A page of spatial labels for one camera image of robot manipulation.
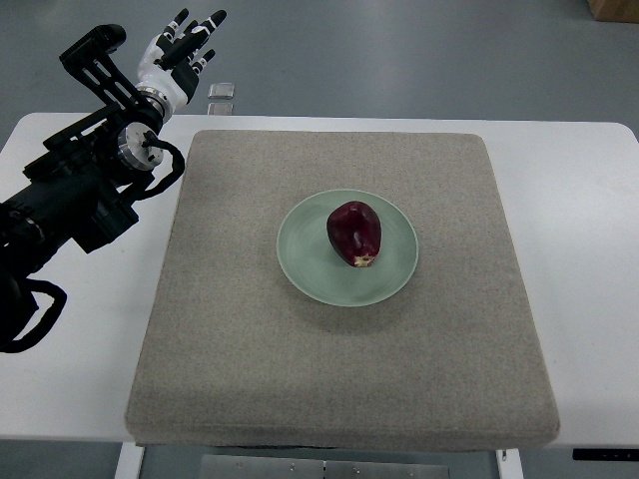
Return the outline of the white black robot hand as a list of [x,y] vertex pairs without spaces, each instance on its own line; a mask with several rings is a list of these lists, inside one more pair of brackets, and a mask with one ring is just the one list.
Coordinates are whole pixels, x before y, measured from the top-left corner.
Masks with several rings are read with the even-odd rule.
[[162,104],[166,118],[191,102],[200,75],[216,55],[205,47],[228,13],[218,10],[203,21],[186,24],[189,15],[188,9],[181,10],[151,40],[138,66],[136,88]]

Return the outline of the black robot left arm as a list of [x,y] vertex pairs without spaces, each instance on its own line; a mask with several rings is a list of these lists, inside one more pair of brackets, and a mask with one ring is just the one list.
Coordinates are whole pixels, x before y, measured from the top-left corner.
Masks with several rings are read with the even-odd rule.
[[19,353],[48,334],[67,301],[56,284],[33,278],[74,240],[91,252],[134,225],[137,201],[174,184],[185,159],[159,138],[193,97],[203,64],[195,54],[207,30],[182,11],[149,44],[132,84],[110,56],[123,27],[100,25],[60,57],[65,70],[103,101],[103,108],[45,140],[45,154],[23,171],[29,185],[1,205],[1,350]]

